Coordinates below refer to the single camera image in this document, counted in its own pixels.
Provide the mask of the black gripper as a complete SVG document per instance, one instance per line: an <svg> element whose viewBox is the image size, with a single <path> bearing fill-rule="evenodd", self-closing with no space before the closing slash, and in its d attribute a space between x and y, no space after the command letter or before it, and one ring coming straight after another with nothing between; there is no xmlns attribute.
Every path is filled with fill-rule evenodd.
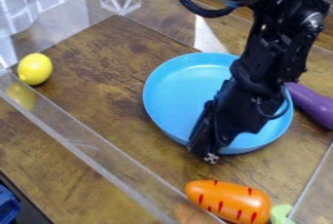
<svg viewBox="0 0 333 224"><path fill-rule="evenodd" d="M283 117L291 104L285 84L307 72L315 39L324 28L330 6L299 5L256 12L245 52L231 66L192 130L188 151L208 159L212 150L228 147L236 137L259 133L268 122Z"/></svg>

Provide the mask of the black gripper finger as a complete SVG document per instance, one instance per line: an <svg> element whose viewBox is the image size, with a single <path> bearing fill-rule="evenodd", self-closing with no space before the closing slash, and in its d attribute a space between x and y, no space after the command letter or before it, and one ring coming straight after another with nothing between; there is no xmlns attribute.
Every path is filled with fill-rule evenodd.
<svg viewBox="0 0 333 224"><path fill-rule="evenodd" d="M208 128L207 135L205 161L215 164L220 159L219 151L225 146L225 140L224 136L213 128Z"/></svg>

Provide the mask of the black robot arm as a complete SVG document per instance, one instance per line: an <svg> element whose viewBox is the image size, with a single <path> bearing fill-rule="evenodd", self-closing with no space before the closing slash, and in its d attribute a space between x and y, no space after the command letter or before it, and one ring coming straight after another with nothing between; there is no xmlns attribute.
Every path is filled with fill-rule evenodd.
<svg viewBox="0 0 333 224"><path fill-rule="evenodd" d="M244 54L231 65L232 77L205 103L188 150L211 164L239 134L257 133L287 113L288 82L308 71L307 60L330 11L324 0L224 0L255 12Z"/></svg>

